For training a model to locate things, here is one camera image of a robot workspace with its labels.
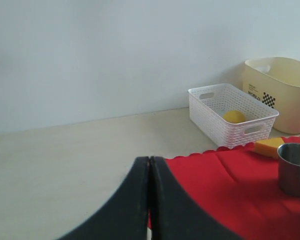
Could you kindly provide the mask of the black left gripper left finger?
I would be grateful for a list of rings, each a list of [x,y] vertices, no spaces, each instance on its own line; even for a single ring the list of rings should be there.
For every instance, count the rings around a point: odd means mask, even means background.
[[[61,240],[145,240],[150,158],[137,157],[116,192]]]

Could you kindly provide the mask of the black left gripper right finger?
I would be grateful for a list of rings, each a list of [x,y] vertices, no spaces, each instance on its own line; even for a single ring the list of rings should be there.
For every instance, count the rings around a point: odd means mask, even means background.
[[[163,157],[152,156],[149,164],[149,212],[153,240],[242,239],[188,195]]]

